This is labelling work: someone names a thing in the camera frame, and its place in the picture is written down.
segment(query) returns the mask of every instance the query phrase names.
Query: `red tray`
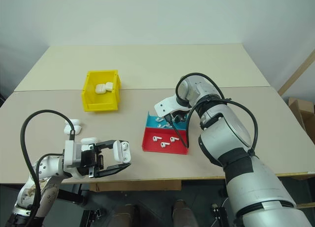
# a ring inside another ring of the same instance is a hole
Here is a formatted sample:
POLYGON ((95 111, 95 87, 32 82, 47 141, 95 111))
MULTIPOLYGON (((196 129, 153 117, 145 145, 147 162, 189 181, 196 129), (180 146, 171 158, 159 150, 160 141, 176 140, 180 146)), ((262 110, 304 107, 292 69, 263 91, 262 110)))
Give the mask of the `red tray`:
MULTIPOLYGON (((183 140, 186 141, 186 131, 178 130, 183 140)), ((182 144, 180 140, 175 142, 170 141, 170 137, 178 137, 176 132, 171 129, 157 129, 146 127, 144 130, 142 150, 145 152, 162 152, 186 155, 188 149, 182 144), (153 141, 153 136, 161 137, 156 142, 153 141), (161 142, 168 142, 170 145, 161 147, 161 142)))

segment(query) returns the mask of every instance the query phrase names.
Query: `blue tray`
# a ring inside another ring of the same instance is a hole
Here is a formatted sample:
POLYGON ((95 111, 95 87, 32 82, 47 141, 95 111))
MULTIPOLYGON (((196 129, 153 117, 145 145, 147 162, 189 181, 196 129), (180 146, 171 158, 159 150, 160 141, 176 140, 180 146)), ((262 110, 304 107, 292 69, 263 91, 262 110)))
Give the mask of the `blue tray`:
MULTIPOLYGON (((158 125, 166 125, 166 121, 163 120, 162 122, 157 122, 156 121, 156 118, 157 116, 151 116, 149 113, 148 113, 148 118, 147 118, 147 124, 146 124, 146 127, 149 127, 149 128, 158 128, 158 125)), ((178 130, 186 130, 186 121, 184 122, 178 122, 178 123, 174 123, 175 125, 175 128, 177 128, 178 130)), ((163 127, 163 129, 170 129, 172 130, 173 128, 170 127, 163 127)))

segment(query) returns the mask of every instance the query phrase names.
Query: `cardboard box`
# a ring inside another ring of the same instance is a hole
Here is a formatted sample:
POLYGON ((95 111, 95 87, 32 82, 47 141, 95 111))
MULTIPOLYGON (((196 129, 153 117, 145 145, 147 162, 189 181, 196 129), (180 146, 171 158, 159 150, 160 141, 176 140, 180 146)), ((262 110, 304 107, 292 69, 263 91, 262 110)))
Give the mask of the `cardboard box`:
POLYGON ((288 105, 301 127, 315 144, 314 104, 310 101, 290 97, 288 105))
POLYGON ((296 100, 297 100, 297 103, 299 105, 300 111, 314 114, 314 104, 311 101, 301 100, 301 99, 297 99, 297 98, 294 98, 294 97, 289 97, 288 105, 290 106, 296 100))

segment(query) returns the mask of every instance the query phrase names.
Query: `black cable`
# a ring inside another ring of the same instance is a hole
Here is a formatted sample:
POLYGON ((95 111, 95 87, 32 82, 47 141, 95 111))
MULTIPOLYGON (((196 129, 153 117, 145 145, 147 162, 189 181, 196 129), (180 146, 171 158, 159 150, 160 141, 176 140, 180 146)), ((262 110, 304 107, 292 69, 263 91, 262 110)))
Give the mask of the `black cable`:
POLYGON ((69 140, 74 140, 74 137, 75 137, 74 125, 71 122, 71 120, 68 117, 66 117, 64 114, 62 114, 62 113, 60 113, 58 111, 55 111, 55 110, 39 110, 39 111, 36 111, 36 112, 32 113, 30 116, 28 116, 26 118, 26 120, 24 121, 24 123, 23 123, 23 125, 21 127, 21 133, 20 133, 21 149, 22 149, 22 153, 23 153, 23 157, 24 157, 26 166, 28 167, 28 169, 30 171, 30 174, 31 174, 31 177, 32 177, 32 179, 33 179, 33 181, 35 183, 35 194, 34 194, 33 207, 32 207, 32 210, 31 210, 30 218, 29 218, 27 224, 25 225, 25 227, 29 227, 31 222, 32 222, 32 220, 35 218, 37 210, 40 207, 40 199, 41 199, 39 179, 38 179, 38 177, 36 175, 36 172, 33 169, 33 166, 31 164, 31 161, 30 161, 27 149, 26 149, 25 131, 26 131, 26 127, 27 127, 28 123, 30 122, 30 120, 33 117, 35 117, 36 115, 42 114, 42 113, 53 113, 53 114, 56 114, 56 115, 59 115, 59 116, 63 117, 69 123, 69 125, 71 127, 69 140))
POLYGON ((81 188, 82 188, 82 184, 80 184, 80 186, 79 186, 79 190, 78 190, 78 194, 79 194, 79 195, 82 194, 82 189, 81 189, 81 188))
POLYGON ((181 137, 181 135, 179 134, 179 132, 177 131, 177 129, 175 128, 175 126, 173 125, 172 121, 168 121, 170 123, 170 125, 172 125, 173 129, 175 130, 176 134, 179 136, 180 140, 182 141, 182 144, 189 148, 189 123, 190 123, 190 118, 191 118, 191 115, 192 113, 196 110, 196 108, 204 103, 204 102, 210 102, 210 101, 218 101, 218 102, 224 102, 224 103, 230 103, 230 104, 233 104, 233 105, 236 105, 238 107, 240 107, 241 109, 245 110, 249 116, 251 117, 252 119, 252 122, 254 124, 254 139, 253 139, 253 142, 252 142, 252 147, 249 149, 249 154, 250 155, 254 155, 254 151, 255 151, 255 147, 256 147, 256 144, 257 144, 257 140, 258 140, 258 123, 257 123, 257 120, 255 118, 255 116, 253 115, 253 113, 247 109, 245 106, 243 106, 242 104, 238 103, 238 102, 235 102, 235 101, 232 101, 232 100, 227 100, 227 99, 216 99, 216 98, 212 98, 212 99, 207 99, 207 100, 203 100, 203 101, 199 101, 196 105, 194 105, 192 107, 192 109, 190 110, 188 116, 187 116, 187 121, 186 121, 186 144, 183 140, 183 138, 181 137))
POLYGON ((220 101, 220 102, 224 102, 224 103, 230 103, 233 105, 236 105, 238 107, 240 107, 241 109, 245 110, 249 116, 252 119, 252 122, 254 124, 254 139, 252 141, 252 147, 249 149, 249 152, 251 153, 251 155, 253 155, 255 148, 256 148, 256 144, 257 144, 257 140, 258 140, 258 123, 257 120, 255 118, 255 116, 253 115, 253 113, 248 110, 245 106, 243 106, 242 104, 232 101, 232 100, 226 100, 226 99, 211 99, 210 101, 220 101))
MULTIPOLYGON (((47 157, 47 156, 62 156, 63 154, 59 154, 59 153, 48 153, 44 156, 42 156, 41 158, 39 158, 39 160, 37 161, 37 164, 36 164, 36 169, 35 169, 35 173, 36 173, 36 176, 38 178, 38 181, 39 181, 39 166, 42 162, 42 160, 47 157)), ((40 202, 40 198, 41 198, 41 195, 35 195, 34 196, 34 200, 33 200, 33 206, 36 206, 36 203, 37 203, 37 200, 38 200, 38 197, 39 197, 39 202, 40 202)))
POLYGON ((209 78, 207 75, 205 75, 205 74, 203 74, 203 73, 197 73, 197 72, 195 72, 195 73, 189 73, 189 74, 186 74, 185 76, 183 76, 183 77, 179 80, 179 82, 177 83, 177 85, 176 85, 176 88, 175 88, 176 97, 177 97, 179 100, 181 100, 182 102, 188 103, 188 100, 182 99, 182 98, 178 95, 178 87, 180 86, 180 84, 181 84, 186 78, 188 78, 188 77, 190 77, 190 76, 201 76, 201 77, 204 77, 205 79, 207 79, 207 80, 216 88, 216 90, 217 90, 218 93, 220 94, 220 97, 221 97, 222 99, 225 98, 224 95, 223 95, 223 93, 222 93, 222 91, 221 91, 221 89, 217 86, 217 84, 216 84, 211 78, 209 78))
POLYGON ((204 103, 204 102, 208 102, 209 100, 203 100, 203 101, 199 101, 196 103, 196 105, 194 105, 192 107, 192 109, 190 110, 188 116, 187 116, 187 121, 186 121, 186 141, 187 141, 187 148, 189 147, 189 123, 190 123, 190 118, 192 113, 194 112, 194 110, 197 108, 197 106, 199 106, 200 104, 204 103))
POLYGON ((183 137, 181 136, 181 134, 178 132, 177 128, 175 127, 175 125, 173 125, 173 123, 170 123, 170 125, 173 127, 173 130, 176 132, 177 136, 179 137, 180 141, 182 142, 182 144, 188 148, 187 144, 185 143, 183 137))

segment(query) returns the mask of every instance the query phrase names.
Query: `person's leg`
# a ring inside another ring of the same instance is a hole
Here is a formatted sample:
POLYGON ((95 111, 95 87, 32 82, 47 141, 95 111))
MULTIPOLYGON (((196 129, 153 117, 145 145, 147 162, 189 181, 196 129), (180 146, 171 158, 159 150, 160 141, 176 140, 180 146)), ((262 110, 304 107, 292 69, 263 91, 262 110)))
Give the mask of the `person's leg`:
POLYGON ((138 209, 132 205, 120 206, 115 210, 108 227, 138 227, 138 209))
POLYGON ((198 227, 192 210, 183 200, 175 202, 172 215, 174 227, 198 227))

